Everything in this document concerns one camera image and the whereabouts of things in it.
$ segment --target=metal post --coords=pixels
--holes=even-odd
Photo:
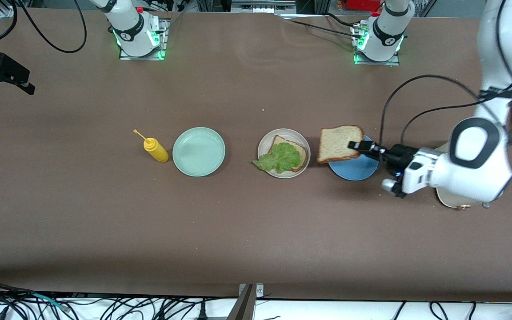
[[[256,294],[256,284],[246,285],[226,320],[252,320],[254,318]]]

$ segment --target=light green plate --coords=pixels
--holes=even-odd
[[[222,137],[213,129],[197,127],[183,132],[173,145],[173,162],[188,176],[207,176],[224,160]]]

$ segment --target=bread crust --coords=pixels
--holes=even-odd
[[[290,169],[291,172],[298,172],[299,170],[303,169],[303,166],[305,166],[305,162],[307,161],[307,157],[309,156],[309,154],[307,154],[307,150],[305,150],[305,148],[303,146],[301,146],[301,144],[299,144],[297,142],[293,142],[293,143],[299,145],[303,149],[303,151],[305,151],[305,159],[301,162],[301,166],[299,166],[295,169],[294,168]]]
[[[340,125],[340,126],[336,126],[336,127],[333,127],[333,128],[321,128],[321,133],[323,133],[323,130],[337,129],[337,128],[341,128],[341,127],[344,127],[344,126],[354,126],[354,127],[357,127],[361,131],[362,140],[364,140],[364,131],[358,125]],[[319,164],[327,164],[327,163],[333,162],[333,161],[351,160],[351,159],[356,159],[356,158],[361,156],[361,153],[357,152],[356,154],[353,154],[353,155],[350,155],[350,156],[340,156],[339,158],[327,158],[327,159],[324,159],[324,160],[319,160],[319,159],[321,159],[321,142],[320,142],[319,146],[320,146],[319,154],[317,154],[317,162]]]

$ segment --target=bread slice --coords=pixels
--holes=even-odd
[[[305,164],[305,162],[307,160],[307,150],[305,150],[305,148],[303,148],[296,142],[286,140],[286,139],[282,138],[281,136],[274,137],[274,142],[272,142],[272,146],[275,146],[276,144],[281,144],[282,142],[287,142],[287,143],[291,144],[292,146],[295,147],[295,150],[297,150],[297,152],[299,152],[299,156],[301,158],[300,165],[297,167],[292,167],[292,169],[290,169],[291,172],[298,172],[299,170],[301,170],[301,168],[303,168],[303,165]]]
[[[342,125],[321,129],[317,162],[326,164],[332,161],[344,161],[358,158],[361,154],[349,148],[349,141],[364,140],[363,130],[355,125]]]

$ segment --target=white floor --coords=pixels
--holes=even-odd
[[[61,301],[75,301],[81,303],[89,303],[95,301],[96,298],[69,298],[58,299]],[[135,305],[143,299],[134,299],[128,304]],[[154,305],[144,306],[138,310],[143,312],[144,319],[151,319],[154,312],[159,310],[161,303],[159,300]],[[207,302],[207,316],[227,316],[234,305],[234,299],[222,299]],[[108,312],[107,308],[112,301],[98,301],[88,306],[71,305],[80,320],[99,320],[104,312]],[[466,320],[472,308],[471,303],[447,303],[441,304],[451,320]],[[400,302],[355,302],[355,301],[290,301],[290,300],[268,300],[257,301],[254,312],[254,320],[270,320],[276,318],[279,320],[390,320],[396,314]],[[112,320],[142,320],[142,314],[134,312],[128,314],[124,318],[119,317],[128,312],[129,307],[122,307],[112,315]],[[197,305],[187,316],[185,320],[195,320],[199,315],[199,305]],[[438,308],[434,308],[435,312],[443,318]],[[176,314],[173,318],[167,320],[179,320],[184,312]],[[39,312],[35,315],[30,314],[29,320],[35,320],[35,316],[39,318]],[[43,316],[47,320],[54,320],[55,316],[51,313],[50,308],[44,310]],[[61,319],[69,318],[61,314]],[[436,320],[430,313],[428,302],[408,302],[400,316],[400,320]],[[8,311],[6,320],[21,320],[20,316],[13,311]],[[512,320],[512,304],[477,304],[473,320]]]

